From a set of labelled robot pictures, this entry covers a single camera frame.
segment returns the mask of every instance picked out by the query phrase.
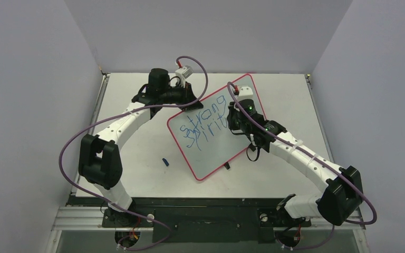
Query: red whiteboard frame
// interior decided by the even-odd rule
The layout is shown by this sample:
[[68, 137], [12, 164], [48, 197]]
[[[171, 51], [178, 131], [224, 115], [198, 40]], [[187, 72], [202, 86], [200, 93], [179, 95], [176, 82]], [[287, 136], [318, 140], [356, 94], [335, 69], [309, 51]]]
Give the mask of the red whiteboard frame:
[[[259, 101], [259, 103], [260, 103], [260, 107], [262, 108], [263, 116], [264, 116], [265, 119], [266, 119], [265, 110], [263, 109], [262, 101], [260, 100], [260, 96], [258, 95], [258, 90], [257, 90], [257, 87], [255, 86], [255, 82], [254, 82], [254, 79], [252, 78], [252, 76], [251, 76], [249, 73], [247, 73], [247, 74], [244, 74], [244, 75], [240, 76], [239, 78], [233, 80], [232, 82], [235, 84], [236, 81], [238, 81], [238, 80], [240, 80], [240, 79], [242, 79], [242, 78], [244, 78], [244, 77], [246, 77], [246, 76], [249, 76], [250, 79], [252, 80], [252, 84], [253, 84], [253, 86], [254, 86], [254, 89], [257, 91], [257, 98], [258, 98], [258, 101]], [[208, 96], [206, 96], [205, 98], [201, 99], [201, 101], [203, 101], [203, 100], [207, 99], [208, 97], [214, 95], [214, 94], [217, 93], [218, 91], [220, 91], [220, 90], [222, 90], [222, 89], [225, 89], [226, 87], [227, 87], [227, 85], [225, 85], [225, 86], [223, 86], [223, 87], [217, 89], [217, 90], [214, 91], [213, 93], [211, 93], [211, 94], [209, 94]], [[184, 157], [184, 160], [186, 160], [186, 163], [187, 163], [188, 167], [190, 168], [190, 171], [191, 171], [191, 173], [193, 174], [193, 176], [195, 177], [195, 179], [198, 180], [198, 181], [203, 181], [203, 180], [205, 180], [206, 178], [208, 178], [210, 175], [212, 175], [213, 173], [215, 173], [215, 171], [217, 171], [219, 168], [223, 167], [224, 164], [221, 164], [218, 168], [216, 168], [216, 169], [213, 170], [211, 173], [209, 173], [207, 176], [205, 176], [205, 177], [203, 177], [203, 178], [201, 178], [201, 179], [199, 179], [199, 178], [196, 177], [195, 172], [193, 171], [193, 168], [191, 167], [190, 163], [188, 162], [186, 155], [184, 154], [184, 152], [183, 152], [181, 146], [179, 145], [178, 140], [176, 140], [176, 137], [175, 137], [175, 135], [173, 134], [173, 132], [172, 132], [172, 130], [171, 130], [171, 128], [170, 128], [170, 125], [169, 125], [170, 120], [173, 119], [174, 117], [180, 115], [181, 113], [183, 113], [183, 112], [182, 112], [182, 111], [181, 111], [181, 112], [178, 112], [177, 114], [171, 116], [171, 117], [167, 120], [167, 128], [168, 128], [168, 130], [170, 131], [171, 136], [172, 136], [173, 139], [175, 140], [176, 145], [178, 145], [179, 151], [181, 152], [182, 156]], [[231, 161], [233, 158], [237, 157], [239, 154], [241, 154], [242, 152], [244, 152], [246, 149], [247, 149], [247, 147], [246, 147], [245, 149], [241, 150], [238, 154], [234, 155], [232, 158], [230, 158], [230, 159], [227, 160], [226, 162]]]

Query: robotic arm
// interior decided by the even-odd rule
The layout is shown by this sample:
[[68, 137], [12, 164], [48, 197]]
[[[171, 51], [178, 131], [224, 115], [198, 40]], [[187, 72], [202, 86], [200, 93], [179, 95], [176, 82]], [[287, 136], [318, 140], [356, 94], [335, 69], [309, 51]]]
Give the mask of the robotic arm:
[[[146, 105], [188, 104], [196, 100], [191, 84], [186, 82], [193, 73], [190, 66], [183, 66], [176, 70], [178, 82], [170, 85], [168, 71], [152, 69], [148, 76], [148, 83], [143, 85], [138, 94], [133, 97], [125, 112], [141, 108]], [[190, 106], [180, 107], [183, 111], [203, 108], [201, 102]], [[133, 200], [120, 181], [122, 176], [122, 162], [119, 147], [143, 124], [151, 120], [160, 107], [139, 110], [112, 122], [108, 127], [96, 135], [87, 134], [82, 138], [80, 146], [79, 174], [94, 184], [103, 196], [109, 200], [109, 207], [117, 212], [123, 212], [112, 204], [129, 209]]]
[[320, 193], [307, 196], [289, 195], [277, 205], [277, 210], [284, 215], [289, 215], [293, 219], [323, 217], [334, 225], [341, 225], [362, 203], [362, 199], [341, 178], [315, 162], [314, 159], [323, 160], [331, 168], [345, 176], [362, 192], [359, 171], [352, 166], [344, 169], [338, 164], [327, 161], [307, 148], [302, 140], [294, 138], [279, 123], [273, 120], [265, 120], [263, 115], [259, 114], [255, 109], [251, 89], [236, 87], [234, 94], [238, 96], [237, 100], [247, 114], [266, 131], [271, 132], [280, 140], [274, 139], [259, 129], [236, 107], [234, 102], [231, 102], [228, 107], [229, 115], [227, 121], [231, 132], [235, 135], [246, 135], [251, 141], [251, 145], [258, 149], [257, 155], [260, 149], [263, 149], [286, 160], [286, 162], [309, 178], [320, 190]]

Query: white table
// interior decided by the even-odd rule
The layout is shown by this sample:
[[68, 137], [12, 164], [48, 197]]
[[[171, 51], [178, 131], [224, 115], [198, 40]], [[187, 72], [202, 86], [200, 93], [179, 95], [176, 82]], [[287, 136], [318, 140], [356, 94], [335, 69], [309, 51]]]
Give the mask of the white table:
[[[242, 74], [209, 74], [207, 95], [242, 76]], [[304, 75], [252, 74], [266, 116], [285, 126], [310, 149], [328, 157], [319, 121]], [[98, 120], [120, 114], [139, 88], [148, 82], [148, 73], [112, 73], [103, 97]], [[189, 79], [195, 95], [204, 86], [204, 75]], [[286, 161], [262, 152], [256, 162], [242, 153], [224, 168], [197, 181], [167, 129], [167, 120], [179, 109], [164, 108], [144, 124], [121, 149], [121, 181], [133, 197], [201, 197], [201, 198], [284, 198], [291, 193], [309, 194], [317, 188]], [[94, 133], [105, 128], [97, 127]], [[170, 163], [166, 167], [162, 158]], [[98, 190], [84, 178], [79, 185]], [[77, 191], [77, 197], [89, 195]]]

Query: wall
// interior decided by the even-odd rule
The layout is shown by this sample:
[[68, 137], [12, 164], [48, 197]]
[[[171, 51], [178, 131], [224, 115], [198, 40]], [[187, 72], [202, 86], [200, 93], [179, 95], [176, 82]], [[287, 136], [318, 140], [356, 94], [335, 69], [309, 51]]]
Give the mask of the wall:
[[333, 156], [377, 208], [372, 251], [405, 252], [405, 1], [354, 0], [312, 77]]
[[[0, 1], [0, 252], [43, 252], [101, 74], [62, 0]], [[75, 175], [77, 143], [66, 167]]]
[[352, 0], [65, 0], [104, 72], [310, 73]]

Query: blue marker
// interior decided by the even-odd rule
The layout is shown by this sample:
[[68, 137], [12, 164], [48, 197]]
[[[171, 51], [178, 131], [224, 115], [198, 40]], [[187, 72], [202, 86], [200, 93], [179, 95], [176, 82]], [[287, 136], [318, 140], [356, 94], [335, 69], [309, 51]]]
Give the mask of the blue marker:
[[165, 158], [162, 158], [162, 161], [165, 163], [165, 166], [167, 166], [168, 167], [168, 162], [167, 162], [167, 160], [165, 160]]

